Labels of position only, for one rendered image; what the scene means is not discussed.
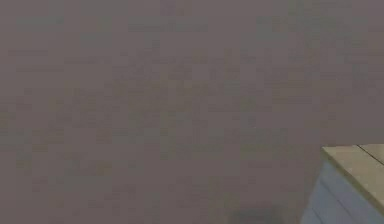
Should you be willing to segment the grey cabinet with beige top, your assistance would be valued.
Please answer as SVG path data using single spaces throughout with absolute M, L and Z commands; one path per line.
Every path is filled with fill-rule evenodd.
M 384 144 L 322 148 L 299 224 L 384 224 Z

